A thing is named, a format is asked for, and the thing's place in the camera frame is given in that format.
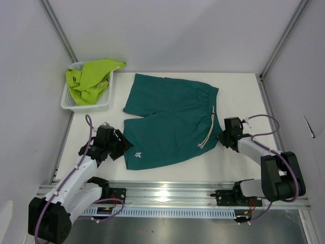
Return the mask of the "teal green shorts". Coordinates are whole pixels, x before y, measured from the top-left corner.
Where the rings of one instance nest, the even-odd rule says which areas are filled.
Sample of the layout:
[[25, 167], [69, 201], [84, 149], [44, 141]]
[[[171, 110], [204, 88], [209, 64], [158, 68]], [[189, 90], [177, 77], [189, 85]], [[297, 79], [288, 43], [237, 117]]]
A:
[[136, 74], [123, 112], [128, 170], [169, 166], [200, 156], [218, 143], [219, 89], [184, 79]]

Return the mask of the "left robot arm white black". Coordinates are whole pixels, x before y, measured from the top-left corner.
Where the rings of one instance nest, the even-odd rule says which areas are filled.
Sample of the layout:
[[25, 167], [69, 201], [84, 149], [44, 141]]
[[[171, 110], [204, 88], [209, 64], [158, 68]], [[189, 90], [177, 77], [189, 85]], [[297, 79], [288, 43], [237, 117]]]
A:
[[93, 203], [111, 202], [124, 206], [124, 198], [114, 198], [109, 181], [96, 176], [107, 158], [116, 160], [133, 145], [120, 130], [101, 125], [95, 136], [80, 148], [70, 171], [44, 197], [34, 197], [28, 206], [28, 233], [35, 242], [63, 243], [73, 223]]

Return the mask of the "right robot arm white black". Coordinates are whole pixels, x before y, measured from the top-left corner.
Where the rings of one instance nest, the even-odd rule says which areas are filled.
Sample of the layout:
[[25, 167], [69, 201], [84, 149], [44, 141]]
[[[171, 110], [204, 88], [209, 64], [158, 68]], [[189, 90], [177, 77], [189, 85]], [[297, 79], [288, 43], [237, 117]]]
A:
[[232, 200], [243, 205], [251, 197], [264, 198], [269, 202], [293, 202], [306, 194], [306, 186], [296, 154], [281, 152], [259, 142], [260, 134], [243, 133], [246, 119], [229, 117], [224, 119], [225, 130], [218, 140], [226, 148], [249, 157], [261, 169], [260, 179], [246, 179], [234, 183]]

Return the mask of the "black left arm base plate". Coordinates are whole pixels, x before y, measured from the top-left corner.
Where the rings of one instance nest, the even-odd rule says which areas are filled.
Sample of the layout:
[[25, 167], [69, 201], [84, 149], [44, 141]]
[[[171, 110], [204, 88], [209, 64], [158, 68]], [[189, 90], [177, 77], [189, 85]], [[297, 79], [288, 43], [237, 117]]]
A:
[[110, 188], [110, 192], [102, 196], [101, 200], [111, 199], [111, 200], [104, 201], [104, 203], [112, 204], [112, 205], [121, 205], [121, 201], [125, 203], [126, 192], [127, 192], [126, 188]]

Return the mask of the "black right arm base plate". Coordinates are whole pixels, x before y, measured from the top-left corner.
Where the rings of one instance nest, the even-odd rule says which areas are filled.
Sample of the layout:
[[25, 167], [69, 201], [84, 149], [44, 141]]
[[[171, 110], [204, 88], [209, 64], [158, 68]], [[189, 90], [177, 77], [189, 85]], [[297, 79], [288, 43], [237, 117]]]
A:
[[216, 190], [210, 194], [215, 198], [218, 206], [262, 207], [262, 200], [257, 197], [245, 197], [233, 190]]

